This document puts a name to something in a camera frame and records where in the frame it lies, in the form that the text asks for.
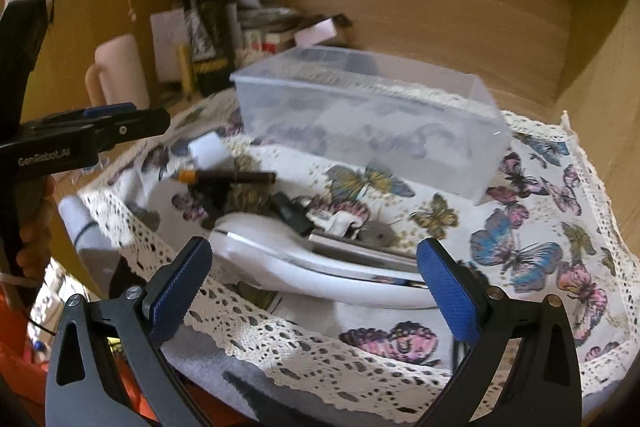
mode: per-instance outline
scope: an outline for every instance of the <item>finger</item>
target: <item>finger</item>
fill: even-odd
[[[49,223],[51,223],[51,219],[53,219],[55,211],[55,204],[51,203],[49,200],[42,200],[42,203],[34,216],[20,229],[20,238],[22,242],[30,243],[38,236],[39,233],[42,233],[42,231],[49,226]]]
[[[15,257],[15,262],[22,269],[39,265],[42,258],[46,256],[47,250],[49,250],[50,242],[51,232],[49,229],[45,229],[33,241],[24,245],[24,248]]]
[[[44,279],[44,273],[47,270],[47,266],[49,266],[50,261],[51,252],[49,250],[46,250],[39,263],[33,264],[23,269],[24,276],[31,277],[32,279],[38,281]]]
[[[49,196],[53,196],[53,193],[56,191],[56,181],[53,179],[53,176],[47,176],[44,182],[44,191],[42,193],[43,198],[48,198]]]

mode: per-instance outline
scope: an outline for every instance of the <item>clear plastic container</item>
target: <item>clear plastic container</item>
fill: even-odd
[[[372,52],[293,48],[236,71],[244,126],[337,162],[482,198],[510,140],[474,74]]]

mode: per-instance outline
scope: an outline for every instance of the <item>dark bottle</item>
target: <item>dark bottle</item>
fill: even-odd
[[[234,70],[225,0],[182,0],[191,60],[204,96],[230,87]]]

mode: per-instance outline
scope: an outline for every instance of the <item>butterfly print tablecloth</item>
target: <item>butterfly print tablecloth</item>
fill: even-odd
[[[296,148],[245,136],[232,91],[175,118],[165,136],[141,142],[82,197],[132,269],[149,277],[191,235],[212,229],[212,216],[170,175],[194,165],[190,140],[215,132],[236,166],[277,171],[276,189],[310,196],[314,210],[343,209],[389,224],[393,247],[404,253],[433,236],[484,284],[520,299],[559,295],[574,330],[583,394],[595,393],[622,378],[638,351],[638,262],[620,240],[604,188],[568,122],[505,116],[513,139],[476,205],[401,180],[382,165],[302,152],[321,152],[318,130],[282,130]],[[225,210],[260,212],[264,197],[236,187]],[[223,267],[214,267],[201,293],[188,325],[277,385],[309,391],[338,409],[412,422],[450,375],[452,338],[438,310],[371,309],[260,291]],[[499,394],[508,358],[479,413]],[[319,381],[329,359],[332,389]]]

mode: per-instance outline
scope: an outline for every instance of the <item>white mug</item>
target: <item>white mug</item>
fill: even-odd
[[[111,39],[95,49],[95,63],[86,71],[84,85],[93,107],[132,102],[138,109],[149,108],[145,72],[132,34]]]

